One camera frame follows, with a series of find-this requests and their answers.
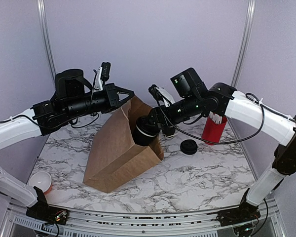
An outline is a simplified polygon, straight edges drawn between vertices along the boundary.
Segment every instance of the metal frame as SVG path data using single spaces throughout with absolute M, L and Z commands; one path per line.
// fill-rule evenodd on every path
M 236 87 L 239 82 L 241 67 L 244 61 L 245 54 L 247 52 L 250 35 L 252 31 L 252 23 L 253 23 L 253 16 L 256 8 L 256 0 L 249 0 L 248 3 L 248 10 L 247 10 L 247 18 L 245 23 L 245 28 L 243 31 L 241 47 L 239 51 L 239 56 L 236 64 L 235 71 L 233 73 L 231 86 Z
M 284 237 L 283 224 L 274 199 L 267 201 L 269 218 L 277 237 Z M 265 204 L 259 206 L 261 218 L 266 216 Z M 117 236 L 163 236 L 163 237 L 215 237 L 215 233 L 222 229 L 241 226 L 250 222 L 234 226 L 221 227 L 215 218 L 221 209 L 185 212 L 185 213 L 112 213 L 69 209 L 69 218 L 65 226 L 60 226 L 60 237 L 117 237 Z M 12 200 L 4 217 L 0 237 L 9 237 L 14 224 L 41 231 L 42 221 L 25 215 L 26 208 L 19 202 Z M 47 234 L 56 234 L 56 228 L 47 226 Z
M 37 0 L 37 8 L 38 8 L 39 23 L 42 31 L 43 42 L 45 46 L 45 52 L 48 60 L 49 70 L 53 80 L 55 80 L 56 68 L 55 68 L 54 58 L 53 58 L 50 40 L 49 40 L 44 0 Z

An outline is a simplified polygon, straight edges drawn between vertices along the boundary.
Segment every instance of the cable tie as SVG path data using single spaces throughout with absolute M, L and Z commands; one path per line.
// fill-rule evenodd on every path
M 263 98 L 261 98 L 261 99 L 259 100 L 259 102 L 258 102 L 259 105 L 261 105 L 261 104 L 263 105 L 262 100 L 263 100 Z
M 291 119 L 294 119 L 292 116 L 290 115 L 285 115 L 287 117 L 287 120 L 291 121 Z

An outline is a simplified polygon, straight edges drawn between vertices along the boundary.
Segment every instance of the black cable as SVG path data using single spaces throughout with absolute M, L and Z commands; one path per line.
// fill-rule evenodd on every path
M 265 220 L 263 221 L 262 225 L 260 226 L 260 228 L 258 228 L 258 230 L 256 232 L 254 232 L 251 236 L 255 236 L 261 229 L 262 227 L 265 225 L 266 221 L 267 221 L 267 218 L 268 218 L 268 205 L 267 205 L 267 202 L 265 199 L 263 199 L 264 202 L 265 202 L 265 205 L 266 205 L 266 217 L 265 217 Z
M 165 99 L 170 105 L 172 105 L 171 101 L 167 97 L 165 97 L 162 93 L 159 93 L 159 95 L 161 95 L 163 99 Z
M 44 225 L 49 225 L 50 223 L 52 223 L 52 224 L 55 224 L 56 225 L 56 227 L 57 227 L 57 234 L 56 234 L 56 236 L 55 237 L 58 237 L 59 236 L 59 232 L 60 232 L 60 229 L 59 229 L 59 225 L 57 224 L 57 222 L 56 221 L 54 221 L 54 220 L 52 220 L 52 219 L 47 219 L 48 220 L 48 222 L 47 223 L 45 223 Z
M 70 122 L 71 125 L 75 125 L 75 124 L 77 124 L 77 123 L 78 123 L 78 119 L 77 119 L 77 118 L 75 119 L 75 121 L 72 120 L 72 121 Z
M 247 93 L 247 94 L 253 96 L 253 97 L 255 98 L 255 100 L 253 100 L 252 98 L 249 98 L 249 97 L 247 97 L 247 99 L 249 99 L 249 100 L 251 100 L 252 102 L 255 102 L 255 103 L 258 103 L 258 102 L 259 102 L 258 98 L 257 98 L 254 94 L 252 94 L 252 93 Z M 289 121 L 292 121 L 292 122 L 295 122 L 295 123 L 296 123 L 296 120 L 295 120 L 295 119 L 293 119 L 293 118 L 288 118 L 285 114 L 282 114 L 282 113 L 280 113 L 280 112 L 277 112 L 277 111 L 271 109 L 270 107 L 268 107 L 268 106 L 266 106 L 266 105 L 262 105 L 262 106 L 263 106 L 263 108 L 265 108 L 266 110 L 269 110 L 271 113 L 276 114 L 276 115 L 278 115 L 278 116 L 281 116 L 281 117 L 283 117 L 283 118 L 285 118 L 285 119 L 289 119 Z
M 82 116 L 87 115 L 89 112 L 91 112 L 91 109 L 92 109 L 95 79 L 96 79 L 97 74 L 98 74 L 98 72 L 97 72 L 96 70 L 93 70 L 93 71 L 95 72 L 95 75 L 94 75 L 94 79 L 93 79 L 93 82 L 92 82 L 92 90 L 91 90 L 91 98 L 90 98 L 90 108 L 89 108 L 88 111 L 85 112 Z M 96 115 L 97 115 L 97 117 L 96 117 L 92 122 L 90 122 L 90 123 L 88 123 L 88 124 L 86 124 L 86 125 L 83 125 L 83 126 L 77 126 L 77 127 L 76 127 L 76 126 L 74 126 L 74 125 L 76 124 L 76 123 L 75 123 L 75 124 L 71 124 L 71 127 L 72 127 L 72 128 L 75 128 L 75 129 L 77 129 L 77 128 L 87 127 L 87 126 L 91 125 L 92 123 L 94 123 L 94 122 L 99 118 L 99 114 L 96 113 Z
M 86 124 L 86 125 L 78 126 L 78 127 L 75 127 L 75 126 L 71 125 L 71 127 L 72 127 L 72 128 L 83 128 L 83 127 L 87 127 L 87 126 L 93 124 L 93 123 L 99 118 L 99 114 L 98 114 L 98 113 L 96 114 L 96 116 L 97 116 L 97 117 L 96 117 L 93 121 L 89 122 L 89 123 Z
M 257 216 L 257 215 L 253 215 L 253 216 L 256 218 L 257 223 L 256 223 L 255 225 L 252 225 L 252 227 L 250 227 L 250 228 L 246 228 L 244 231 L 239 232 L 238 234 L 247 233 L 247 232 L 250 231 L 250 230 L 252 230 L 252 232 L 253 232 L 254 228 L 257 227 L 258 224 L 260 223 L 260 220 L 259 220 L 258 216 Z
M 203 115 L 200 115 L 200 116 L 197 117 L 194 121 L 192 121 L 192 122 L 183 122 L 183 124 L 186 124 L 186 125 L 194 124 L 194 123 L 196 123 L 197 121 L 199 121 L 202 117 L 203 117 Z
M 254 94 L 251 94 L 251 93 L 247 93 L 246 94 L 246 97 L 248 96 L 253 96 L 257 101 L 259 101 L 259 99 L 254 95 Z M 264 119 L 265 119 L 265 114 L 264 114 L 264 108 L 263 108 L 263 104 L 260 104 L 260 107 L 261 107 L 261 110 L 262 110 L 262 123 L 261 123 L 261 126 L 260 128 L 252 135 L 246 137 L 246 138 L 242 138 L 242 139 L 239 139 L 239 140 L 236 140 L 236 141 L 229 141 L 229 142 L 211 142 L 211 141 L 207 141 L 203 138 L 200 138 L 200 137 L 197 137 L 197 136 L 194 136 L 192 134 L 189 134 L 181 129 L 179 129 L 177 126 L 173 125 L 172 122 L 169 120 L 169 118 L 166 116 L 166 114 L 164 113 L 164 111 L 162 110 L 161 108 L 161 105 L 159 103 L 158 100 L 157 101 L 157 104 L 158 104 L 158 107 L 159 109 L 161 110 L 161 112 L 163 113 L 163 116 L 166 118 L 167 122 L 172 126 L 174 127 L 177 131 L 189 136 L 189 137 L 192 137 L 194 139 L 197 139 L 197 140 L 200 140 L 200 141 L 203 141 L 203 142 L 206 142 L 206 143 L 210 143 L 210 144 L 213 144 L 213 145 L 226 145 L 226 144 L 233 144 L 233 143 L 238 143 L 238 142 L 243 142 L 243 141 L 246 141 L 248 139 L 251 139 L 253 138 L 254 136 L 256 136 L 263 128 L 263 125 L 264 125 Z
M 68 122 L 70 122 L 70 121 L 72 121 L 72 120 L 74 120 L 74 119 L 77 119 L 77 118 L 79 118 L 79 117 L 85 116 L 85 115 L 88 114 L 88 112 L 89 112 L 89 111 L 91 110 L 91 108 L 92 108 L 92 100 L 93 100 L 93 93 L 94 93 L 95 77 L 94 77 L 94 79 L 93 79 L 93 85 L 92 85 L 92 90 L 91 90 L 90 108 L 89 108 L 89 110 L 88 110 L 86 113 L 84 113 L 84 114 L 82 114 L 82 115 L 79 115 L 79 116 L 76 116 L 76 117 L 70 118 L 70 119 L 68 119 L 68 120 L 66 120 L 66 121 L 64 121 L 64 122 L 62 122 L 62 123 L 60 123 L 60 124 L 58 124 L 58 125 L 55 126 L 55 127 L 45 127 L 45 126 L 42 126 L 42 125 L 38 124 L 37 122 L 35 122 L 33 119 L 29 118 L 29 117 L 26 116 L 26 115 L 17 115 L 17 116 L 15 116 L 15 117 L 13 117 L 12 119 L 7 119 L 7 120 L 0 121 L 0 124 L 2 124 L 2 123 L 6 123 L 6 122 L 10 122 L 11 120 L 14 120 L 14 119 L 17 119 L 17 118 L 24 117 L 24 118 L 27 118 L 30 122 L 32 122 L 33 124 L 35 124 L 36 126 L 38 126 L 38 127 L 40 127 L 40 128 L 47 129 L 47 130 L 54 130 L 54 129 L 56 129 L 56 128 L 62 126 L 63 124 L 66 124 L 66 123 L 68 123 Z

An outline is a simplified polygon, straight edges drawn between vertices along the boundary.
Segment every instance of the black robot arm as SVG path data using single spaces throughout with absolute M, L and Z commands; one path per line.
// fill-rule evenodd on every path
M 185 70 L 170 80 L 183 99 L 169 107 L 159 105 L 153 108 L 149 115 L 140 117 L 133 132 L 136 144 L 148 146 L 161 130 L 167 136 L 172 135 L 175 132 L 172 125 L 187 121 L 195 115 L 207 117 L 212 111 L 223 116 L 236 90 L 224 83 L 216 83 L 208 90 L 193 68 Z M 164 96 L 156 85 L 152 85 L 148 91 L 157 103 L 163 101 Z
M 134 92 L 114 83 L 105 84 L 109 79 L 110 63 L 102 63 L 98 72 L 95 70 L 93 85 L 83 77 L 83 70 L 69 69 L 55 77 L 56 91 L 48 101 L 33 105 L 36 119 L 42 135 L 50 134 L 62 126 L 75 124 L 77 118 L 85 115 L 109 113 L 116 110 L 134 96 Z M 119 94 L 127 97 L 120 100 Z

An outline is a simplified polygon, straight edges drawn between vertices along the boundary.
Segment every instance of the black lid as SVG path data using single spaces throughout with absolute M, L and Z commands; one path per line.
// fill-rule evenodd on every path
M 193 155 L 197 152 L 197 144 L 192 139 L 184 140 L 181 142 L 180 149 L 184 154 Z

